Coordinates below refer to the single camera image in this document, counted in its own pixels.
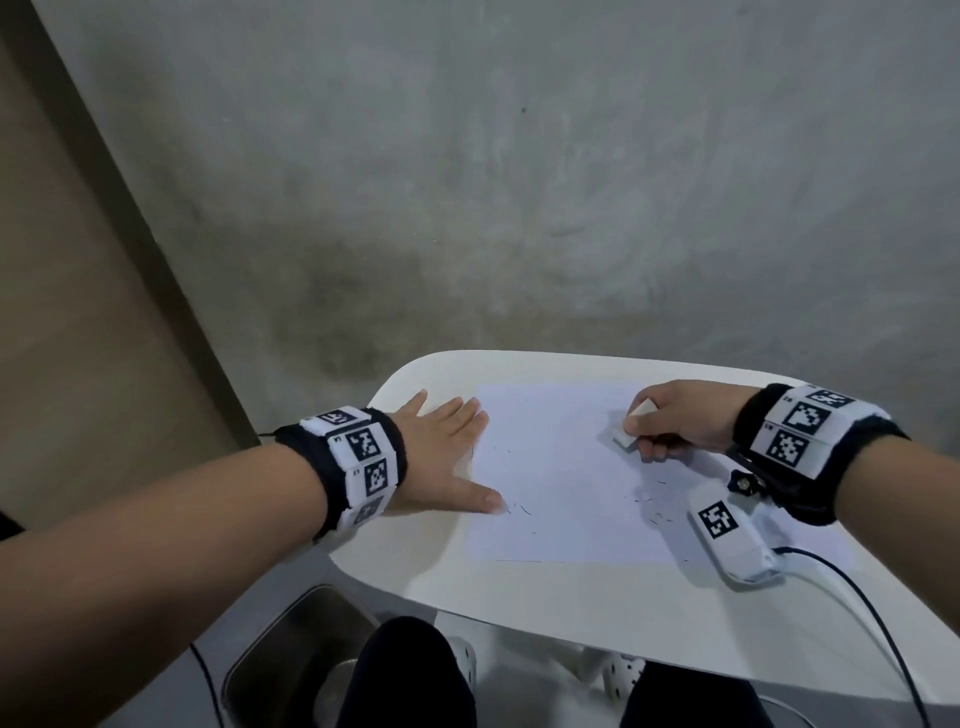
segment fingernail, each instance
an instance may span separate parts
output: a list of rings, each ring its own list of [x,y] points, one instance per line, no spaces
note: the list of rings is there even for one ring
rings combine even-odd
[[[507,504],[499,493],[487,493],[484,497],[484,503],[494,515],[499,515],[507,510]]]

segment wristband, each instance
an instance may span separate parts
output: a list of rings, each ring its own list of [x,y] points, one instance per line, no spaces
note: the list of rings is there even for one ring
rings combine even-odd
[[[273,434],[310,464],[326,491],[326,520],[314,542],[379,516],[407,474],[399,428],[373,407],[339,407]]]
[[[875,404],[812,384],[771,384],[740,410],[727,455],[798,521],[827,525],[850,463],[887,435],[906,437]]]

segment black cable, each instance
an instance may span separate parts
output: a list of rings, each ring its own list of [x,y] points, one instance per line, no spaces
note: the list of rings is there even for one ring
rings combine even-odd
[[[197,649],[197,646],[193,643],[190,643],[190,651],[193,652],[193,656],[196,657],[197,662],[200,663],[200,669],[204,671],[206,688],[210,691],[210,700],[213,702],[213,712],[217,714],[217,725],[219,725],[220,728],[224,728],[224,715],[220,712],[220,701],[217,699],[217,689],[213,687],[213,678],[210,677],[210,670],[206,667],[204,656],[200,654],[200,650]]]
[[[900,671],[903,673],[903,680],[906,682],[906,687],[910,689],[910,695],[913,697],[913,704],[917,706],[917,712],[920,714],[920,720],[923,722],[924,728],[930,728],[930,718],[926,714],[926,706],[924,705],[924,701],[920,697],[920,693],[917,691],[917,686],[913,682],[913,676],[910,674],[910,670],[907,668],[906,662],[903,660],[903,656],[897,649],[897,644],[894,642],[894,638],[890,636],[890,630],[888,630],[887,625],[883,623],[883,619],[880,618],[880,615],[876,612],[876,609],[874,609],[874,605],[870,603],[870,599],[867,598],[867,595],[865,595],[861,589],[853,583],[853,580],[849,576],[840,570],[840,567],[834,566],[823,556],[819,556],[812,551],[804,551],[802,548],[794,548],[792,546],[780,546],[779,548],[774,549],[774,553],[799,553],[801,556],[807,556],[815,561],[819,561],[828,569],[832,569],[838,573],[840,577],[850,585],[851,589],[856,592],[856,595],[859,596],[863,600],[863,603],[867,605],[867,609],[870,610],[870,614],[873,615],[876,623],[879,625],[880,631],[887,639],[887,643],[890,644],[890,651],[893,652],[894,657],[897,658],[897,664],[900,666]]]

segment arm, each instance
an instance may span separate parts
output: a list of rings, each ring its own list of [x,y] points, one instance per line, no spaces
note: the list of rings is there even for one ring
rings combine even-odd
[[[723,452],[733,425],[757,389],[677,380],[640,392],[659,411],[628,417],[646,458],[678,449],[677,436]],[[960,635],[960,463],[898,437],[864,448],[847,468],[834,501],[838,520],[864,547]]]
[[[391,415],[408,472],[391,501],[494,513],[453,468],[487,423],[457,398]],[[0,725],[92,725],[199,637],[268,569],[308,544],[326,494],[293,450],[267,445],[178,473],[0,544]]]

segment person's left hand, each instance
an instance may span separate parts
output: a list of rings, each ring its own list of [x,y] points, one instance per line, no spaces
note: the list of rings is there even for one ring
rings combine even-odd
[[[390,501],[390,509],[434,508],[442,511],[501,513],[503,497],[491,488],[453,474],[473,447],[489,418],[480,402],[457,397],[419,416],[426,390],[390,415],[407,449],[407,476]]]

